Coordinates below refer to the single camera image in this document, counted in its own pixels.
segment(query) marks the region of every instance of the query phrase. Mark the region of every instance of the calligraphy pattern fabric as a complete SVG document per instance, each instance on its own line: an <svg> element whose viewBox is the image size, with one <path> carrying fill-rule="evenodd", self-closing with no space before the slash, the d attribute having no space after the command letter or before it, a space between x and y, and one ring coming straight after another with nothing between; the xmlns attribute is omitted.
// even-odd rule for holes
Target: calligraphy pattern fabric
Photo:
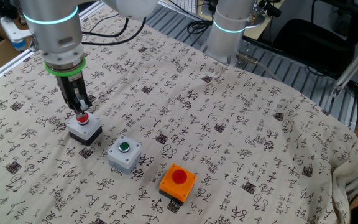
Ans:
<svg viewBox="0 0 358 224"><path fill-rule="evenodd" d="M83 30L114 14L102 8ZM339 183L358 175L358 139L301 93L149 27L85 57L90 112L103 121L90 147L70 138L74 113L39 53L0 78L0 223L349 223ZM108 163L120 134L142 144L130 175ZM172 163L198 176L183 206L158 192Z"/></svg>

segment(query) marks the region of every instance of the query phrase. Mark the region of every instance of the tablecloth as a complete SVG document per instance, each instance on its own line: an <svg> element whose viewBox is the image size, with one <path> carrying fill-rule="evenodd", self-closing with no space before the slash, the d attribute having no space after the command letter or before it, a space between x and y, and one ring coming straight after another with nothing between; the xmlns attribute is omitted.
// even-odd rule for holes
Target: tablecloth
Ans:
<svg viewBox="0 0 358 224"><path fill-rule="evenodd" d="M114 14L102 8L83 30ZM90 147L70 138L74 113L39 53L0 78L0 223L349 223L358 139L301 93L147 26L85 57L89 111L103 122ZM108 163L121 134L142 145L130 175ZM158 192L173 163L198 177L183 206Z"/></svg>

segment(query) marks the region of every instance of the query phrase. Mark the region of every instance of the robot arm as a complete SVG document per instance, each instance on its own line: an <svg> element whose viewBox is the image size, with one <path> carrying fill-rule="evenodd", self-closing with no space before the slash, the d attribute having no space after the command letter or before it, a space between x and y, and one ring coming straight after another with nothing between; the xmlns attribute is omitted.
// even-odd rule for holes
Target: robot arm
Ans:
<svg viewBox="0 0 358 224"><path fill-rule="evenodd" d="M18 32L9 18L1 24L14 44L32 35L45 60L45 68L57 76L62 95L77 117L92 105L89 101L81 69L85 66L82 32L77 5L89 0L21 0L29 31ZM158 0L104 0L108 6L130 19L150 14Z"/></svg>

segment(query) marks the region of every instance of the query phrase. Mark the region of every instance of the black chair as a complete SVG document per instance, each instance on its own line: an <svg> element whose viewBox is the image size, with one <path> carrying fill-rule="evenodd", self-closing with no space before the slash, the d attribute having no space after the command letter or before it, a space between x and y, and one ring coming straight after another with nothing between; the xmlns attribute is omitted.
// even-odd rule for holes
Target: black chair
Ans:
<svg viewBox="0 0 358 224"><path fill-rule="evenodd" d="M358 12L352 16L346 40L311 22L288 21L278 33L273 47L317 69L339 78L354 58L358 43Z"/></svg>

